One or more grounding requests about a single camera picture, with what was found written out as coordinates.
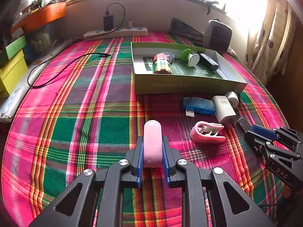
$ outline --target orange container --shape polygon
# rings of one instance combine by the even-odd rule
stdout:
[[[13,34],[20,27],[24,31],[24,34],[27,34],[53,20],[64,17],[65,15],[65,2],[47,5],[46,7],[39,9],[38,11],[31,13],[22,19],[18,24],[12,27],[11,33]]]

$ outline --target power strip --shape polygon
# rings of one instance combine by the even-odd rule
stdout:
[[[118,29],[112,33],[103,35],[104,33],[107,33],[108,31],[89,31],[87,32],[83,37],[85,39],[89,39],[90,37],[93,37],[93,39],[104,39],[104,38],[112,38],[112,37],[144,37],[147,36],[148,31],[146,27],[134,27],[129,29]]]

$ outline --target white power adapter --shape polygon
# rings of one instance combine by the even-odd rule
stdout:
[[[214,102],[216,107],[215,115],[218,120],[218,123],[230,122],[233,120],[234,117],[236,117],[236,113],[231,107],[226,96],[214,96],[212,98],[212,101]]]

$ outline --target striped fabric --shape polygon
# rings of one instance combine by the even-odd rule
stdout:
[[[193,45],[166,33],[79,42],[44,70],[36,84],[44,83],[82,54],[112,54],[108,59],[97,55],[81,58],[51,84],[31,89],[21,104],[2,164],[4,204],[16,223],[28,226],[84,169],[108,168],[122,159],[128,149],[134,148],[137,136],[143,135],[144,123],[151,119],[161,123],[162,134],[183,158],[202,168],[220,166],[257,204],[275,203],[281,197],[282,184],[265,170],[239,127],[224,129],[227,139],[222,144],[196,144],[189,137],[191,128],[200,120],[216,122],[215,117],[185,117],[180,110],[183,95],[134,94],[131,41]],[[248,83],[240,95],[237,114],[267,128],[287,126],[264,86],[236,60],[224,57]],[[276,219],[276,207],[264,210]],[[163,169],[144,169],[142,187],[125,190],[123,223],[181,227],[181,189],[166,186]]]

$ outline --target black wire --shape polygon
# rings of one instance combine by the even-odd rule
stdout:
[[[30,72],[30,74],[29,74],[29,76],[28,76],[28,78],[27,78],[27,83],[28,83],[28,85],[29,85],[30,87],[32,87],[33,89],[42,88],[42,87],[44,87],[45,85],[47,85],[48,83],[50,83],[51,81],[53,81],[56,77],[58,77],[66,68],[68,68],[68,67],[69,67],[72,63],[74,63],[76,60],[80,59],[81,57],[84,57],[84,56],[87,56],[87,55],[91,55],[91,54],[98,54],[99,56],[104,56],[104,57],[110,56],[110,54],[105,54],[105,53],[87,53],[87,54],[81,55],[81,56],[77,57],[76,59],[72,60],[70,63],[68,63],[68,64],[67,64],[67,65],[66,65],[58,74],[56,74],[56,76],[54,76],[53,78],[51,78],[51,79],[48,80],[47,82],[45,82],[45,83],[43,83],[43,84],[40,84],[40,85],[31,85],[31,84],[29,83],[29,76],[31,75],[32,71],[37,67],[37,66],[35,66],[35,67],[31,70],[31,72]]]
[[[259,207],[270,207],[270,206],[276,206],[277,204],[260,204]]]
[[[123,15],[123,19],[122,19],[121,24],[120,24],[116,29],[114,29],[113,31],[109,31],[109,32],[103,33],[103,34],[101,34],[101,35],[95,35],[95,36],[91,36],[91,37],[87,37],[87,38],[83,38],[83,37],[82,37],[82,38],[76,38],[75,40],[73,40],[73,42],[72,42],[71,45],[73,45],[74,43],[81,42],[81,41],[86,40],[86,39],[90,39],[90,38],[94,38],[94,37],[101,37],[101,36],[104,36],[104,35],[113,33],[114,31],[120,29],[120,27],[122,26],[122,24],[123,24],[123,22],[124,22],[125,15],[126,15],[125,7],[124,7],[121,3],[111,3],[111,4],[109,4],[109,5],[107,6],[106,11],[108,11],[109,6],[112,5],[112,4],[119,4],[119,5],[122,6],[122,8],[123,8],[123,10],[124,10],[124,15]],[[29,73],[29,75],[28,75],[28,77],[27,77],[27,83],[28,83],[28,85],[29,85],[31,88],[36,88],[36,89],[42,88],[43,86],[47,85],[49,82],[51,82],[52,80],[54,80],[56,77],[58,77],[58,76],[63,72],[63,70],[65,70],[66,67],[69,66],[70,64],[72,64],[75,60],[77,60],[77,59],[79,59],[79,58],[81,58],[81,57],[83,57],[83,56],[85,56],[85,55],[88,55],[88,54],[85,54],[85,55],[82,55],[82,56],[78,57],[77,59],[73,60],[73,61],[72,61],[71,63],[69,63],[62,71],[60,71],[59,74],[57,74],[54,78],[52,78],[52,79],[49,80],[48,82],[42,84],[43,86],[42,86],[42,85],[37,85],[37,86],[36,86],[36,85],[31,85],[31,84],[29,83],[29,77],[31,76],[31,73],[33,72],[34,69],[36,69],[37,67],[41,66],[42,64],[44,64],[44,63],[46,63],[46,62],[52,60],[53,58],[57,57],[59,54],[61,54],[61,53],[62,53],[64,50],[66,50],[66,49],[67,49],[67,47],[64,48],[64,49],[62,49],[59,53],[55,54],[53,57],[47,59],[46,61],[43,61],[43,62],[40,63],[40,64],[38,64],[37,66],[35,66],[35,67],[31,70],[31,72]]]

